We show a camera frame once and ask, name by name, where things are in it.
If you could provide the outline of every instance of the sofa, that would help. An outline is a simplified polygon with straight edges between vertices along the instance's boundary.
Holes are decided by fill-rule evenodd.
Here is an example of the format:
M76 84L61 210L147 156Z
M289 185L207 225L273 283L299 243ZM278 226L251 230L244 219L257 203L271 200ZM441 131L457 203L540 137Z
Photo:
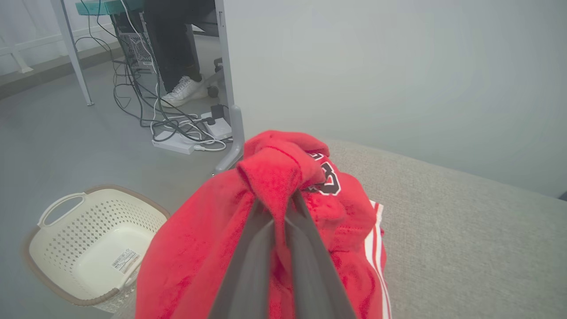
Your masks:
M566 318L567 202L350 142L331 160L384 205L394 318ZM133 318L133 298L113 318Z

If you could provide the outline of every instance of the laundry basket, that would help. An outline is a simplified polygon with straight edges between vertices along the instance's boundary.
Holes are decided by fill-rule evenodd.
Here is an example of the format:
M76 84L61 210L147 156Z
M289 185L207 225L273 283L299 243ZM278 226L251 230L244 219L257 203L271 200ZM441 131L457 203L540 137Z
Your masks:
M45 220L67 200L81 202L51 224ZM169 213L119 186L65 196L41 215L24 254L34 274L75 305L116 312L135 289L148 246Z

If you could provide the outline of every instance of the white sneaker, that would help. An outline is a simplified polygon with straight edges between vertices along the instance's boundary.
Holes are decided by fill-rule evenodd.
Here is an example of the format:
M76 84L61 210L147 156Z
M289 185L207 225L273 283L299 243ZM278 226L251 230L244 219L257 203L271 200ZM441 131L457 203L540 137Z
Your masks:
M174 87L174 90L164 95L162 99L175 107L182 106L190 100L202 99L208 95L204 84L205 77L201 79L201 82L197 82L184 75ZM171 107L167 103L162 103L162 106Z

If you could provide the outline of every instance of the white power strip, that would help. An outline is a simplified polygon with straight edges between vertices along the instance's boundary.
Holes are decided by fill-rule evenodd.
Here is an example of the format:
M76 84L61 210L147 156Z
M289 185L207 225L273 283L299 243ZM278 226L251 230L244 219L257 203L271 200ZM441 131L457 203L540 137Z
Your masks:
M171 135L171 132L164 131L155 137L156 140L162 140ZM191 154L194 151L195 143L192 143L190 139L182 136L179 133L175 133L170 139L163 142L156 142L152 140L154 146L172 150L174 152L179 152L183 154Z
M206 119L211 116L211 112L201 114L202 119ZM207 131L209 131L209 133L211 133L211 135L217 140L232 137L232 128L225 119L215 119L215 123L213 125L209 125L207 122L203 123L205 124Z

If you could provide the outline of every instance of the person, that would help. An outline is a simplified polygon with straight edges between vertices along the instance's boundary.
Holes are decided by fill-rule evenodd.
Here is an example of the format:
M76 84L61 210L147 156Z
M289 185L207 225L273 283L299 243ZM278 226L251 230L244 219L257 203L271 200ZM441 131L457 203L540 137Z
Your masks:
M214 10L214 0L145 0L144 19L154 57L167 94L162 99L178 107L207 96L198 71L186 24Z

